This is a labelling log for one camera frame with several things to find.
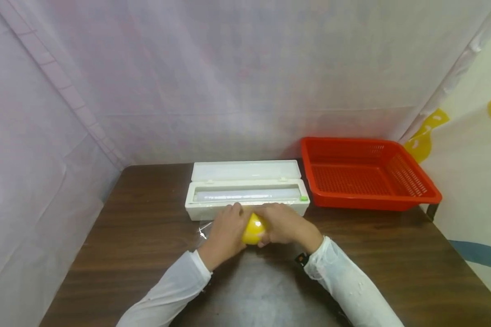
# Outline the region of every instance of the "white plastic box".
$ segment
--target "white plastic box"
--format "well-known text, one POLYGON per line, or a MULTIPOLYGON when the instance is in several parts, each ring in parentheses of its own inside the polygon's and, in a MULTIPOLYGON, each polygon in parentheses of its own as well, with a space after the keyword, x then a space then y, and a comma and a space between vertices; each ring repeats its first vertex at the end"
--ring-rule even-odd
POLYGON ((191 220, 213 220, 235 202, 284 203, 301 216, 310 205, 296 160, 196 162, 185 200, 191 220))

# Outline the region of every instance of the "person's left hand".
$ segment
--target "person's left hand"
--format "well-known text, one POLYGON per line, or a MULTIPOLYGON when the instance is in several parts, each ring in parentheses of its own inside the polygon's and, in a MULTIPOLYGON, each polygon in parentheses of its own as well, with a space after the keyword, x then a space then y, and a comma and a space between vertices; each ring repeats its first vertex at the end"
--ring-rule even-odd
POLYGON ((246 230, 249 217, 251 217, 251 211, 242 210, 240 203, 232 206, 229 204, 218 213, 212 223, 210 236, 198 248, 198 255, 210 272, 246 248, 242 242, 242 235, 246 230))

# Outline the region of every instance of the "white long-sleeve shirt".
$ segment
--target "white long-sleeve shirt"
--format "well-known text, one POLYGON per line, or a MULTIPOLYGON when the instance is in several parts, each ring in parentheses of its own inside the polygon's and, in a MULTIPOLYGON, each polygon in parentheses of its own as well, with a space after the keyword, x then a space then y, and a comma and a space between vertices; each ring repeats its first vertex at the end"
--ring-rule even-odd
MULTIPOLYGON (((329 237, 310 255, 304 270, 328 290, 353 326, 403 327, 369 277, 329 237)), ((124 313, 117 327, 169 326, 210 279, 198 252, 185 252, 158 284, 124 313)))

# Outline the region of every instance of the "red plastic basket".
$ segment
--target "red plastic basket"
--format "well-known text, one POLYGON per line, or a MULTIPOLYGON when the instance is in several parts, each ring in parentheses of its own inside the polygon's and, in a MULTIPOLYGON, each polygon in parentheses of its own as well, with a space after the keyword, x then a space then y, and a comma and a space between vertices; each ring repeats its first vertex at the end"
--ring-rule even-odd
POLYGON ((405 211, 441 193, 397 142, 303 138, 304 168, 319 207, 405 211))

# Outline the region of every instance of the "yellow ball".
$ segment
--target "yellow ball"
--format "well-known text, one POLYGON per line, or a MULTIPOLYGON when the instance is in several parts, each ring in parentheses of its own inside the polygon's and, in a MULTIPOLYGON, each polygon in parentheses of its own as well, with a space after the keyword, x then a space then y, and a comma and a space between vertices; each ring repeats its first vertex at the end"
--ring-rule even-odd
POLYGON ((253 213, 242 235, 242 242, 249 245, 256 245, 262 239, 262 233, 265 231, 266 223, 262 218, 253 213))

